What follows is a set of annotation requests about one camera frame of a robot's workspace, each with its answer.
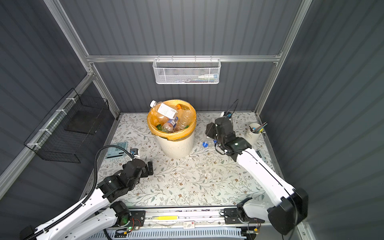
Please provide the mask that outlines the clear bottle white cap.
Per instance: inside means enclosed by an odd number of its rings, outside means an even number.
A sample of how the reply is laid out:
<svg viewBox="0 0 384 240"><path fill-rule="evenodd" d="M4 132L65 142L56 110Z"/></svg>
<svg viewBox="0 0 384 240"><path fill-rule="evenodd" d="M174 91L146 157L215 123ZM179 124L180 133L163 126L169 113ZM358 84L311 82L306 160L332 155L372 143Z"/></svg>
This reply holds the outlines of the clear bottle white cap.
<svg viewBox="0 0 384 240"><path fill-rule="evenodd" d="M193 112L191 110L184 110L181 118L179 119L179 129L184 130L193 121Z"/></svg>

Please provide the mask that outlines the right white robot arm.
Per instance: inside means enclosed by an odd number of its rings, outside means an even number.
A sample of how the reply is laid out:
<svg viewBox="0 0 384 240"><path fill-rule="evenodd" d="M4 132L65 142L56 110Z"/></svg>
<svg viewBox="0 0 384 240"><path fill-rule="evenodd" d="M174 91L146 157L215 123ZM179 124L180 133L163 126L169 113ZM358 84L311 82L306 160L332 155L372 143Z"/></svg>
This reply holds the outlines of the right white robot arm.
<svg viewBox="0 0 384 240"><path fill-rule="evenodd" d="M206 126L206 135L213 139L219 154L232 158L261 185L273 203L272 207L257 204L248 197L237 204L239 221L269 221L281 234L287 235L308 216L309 196L302 188L294 188L278 176L244 138L236 136L228 117L220 117Z"/></svg>

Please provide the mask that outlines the green soda bottle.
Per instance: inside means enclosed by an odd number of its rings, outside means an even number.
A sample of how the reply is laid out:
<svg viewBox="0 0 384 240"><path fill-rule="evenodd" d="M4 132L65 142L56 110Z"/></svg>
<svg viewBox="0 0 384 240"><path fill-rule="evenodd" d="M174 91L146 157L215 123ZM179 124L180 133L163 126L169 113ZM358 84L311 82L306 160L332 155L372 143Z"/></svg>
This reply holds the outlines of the green soda bottle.
<svg viewBox="0 0 384 240"><path fill-rule="evenodd" d="M157 128L159 131L163 131L163 127L162 127L161 124L158 124L158 125L156 126L156 128Z"/></svg>

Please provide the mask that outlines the pepsi label clear bottle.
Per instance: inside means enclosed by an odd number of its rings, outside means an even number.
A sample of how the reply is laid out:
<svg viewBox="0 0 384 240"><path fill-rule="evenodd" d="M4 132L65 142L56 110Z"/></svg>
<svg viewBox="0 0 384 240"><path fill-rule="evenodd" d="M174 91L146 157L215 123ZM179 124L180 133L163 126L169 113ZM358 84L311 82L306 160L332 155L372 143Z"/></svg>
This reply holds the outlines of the pepsi label clear bottle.
<svg viewBox="0 0 384 240"><path fill-rule="evenodd" d="M176 127L178 120L178 117L175 117L174 119L169 119L166 123L163 124L162 131L166 133L172 133Z"/></svg>

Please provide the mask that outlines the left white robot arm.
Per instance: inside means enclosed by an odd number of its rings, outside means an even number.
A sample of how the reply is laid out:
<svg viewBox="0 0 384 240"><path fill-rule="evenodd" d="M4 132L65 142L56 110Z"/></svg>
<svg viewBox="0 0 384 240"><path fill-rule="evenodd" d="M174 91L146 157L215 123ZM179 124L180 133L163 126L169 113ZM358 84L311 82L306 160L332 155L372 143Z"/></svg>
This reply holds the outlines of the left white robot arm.
<svg viewBox="0 0 384 240"><path fill-rule="evenodd" d="M145 163L137 154L123 168L100 183L94 180L90 192L60 215L37 227L27 226L21 240L84 240L114 225L131 231L138 223L129 208L119 200L132 191L142 178L154 174L153 162Z"/></svg>

